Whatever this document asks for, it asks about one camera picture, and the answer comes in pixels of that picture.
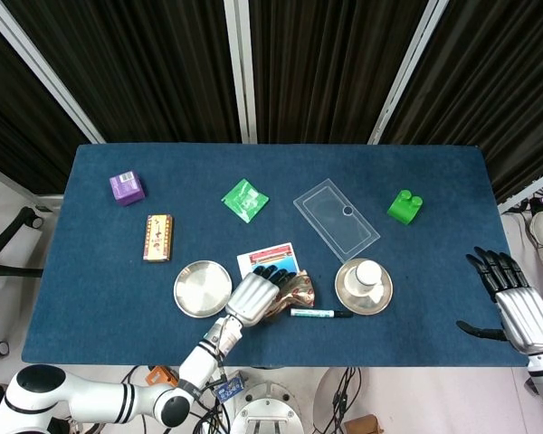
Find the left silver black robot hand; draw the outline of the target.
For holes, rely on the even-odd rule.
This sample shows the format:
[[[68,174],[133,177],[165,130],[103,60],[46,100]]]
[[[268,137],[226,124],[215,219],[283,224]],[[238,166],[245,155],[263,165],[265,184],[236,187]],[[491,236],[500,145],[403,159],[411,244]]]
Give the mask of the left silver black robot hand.
[[[296,277],[295,271],[275,265],[258,266],[248,273],[233,291],[225,311],[242,327],[257,325],[280,291]]]

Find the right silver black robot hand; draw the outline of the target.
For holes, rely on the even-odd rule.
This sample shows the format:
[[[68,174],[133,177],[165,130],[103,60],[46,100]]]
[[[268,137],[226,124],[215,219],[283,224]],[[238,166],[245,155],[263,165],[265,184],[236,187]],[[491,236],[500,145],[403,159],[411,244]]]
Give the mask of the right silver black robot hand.
[[[458,320],[466,334],[509,342],[527,356],[543,354],[543,299],[527,281],[519,264],[507,253],[478,246],[466,256],[500,315],[500,329],[479,328]]]

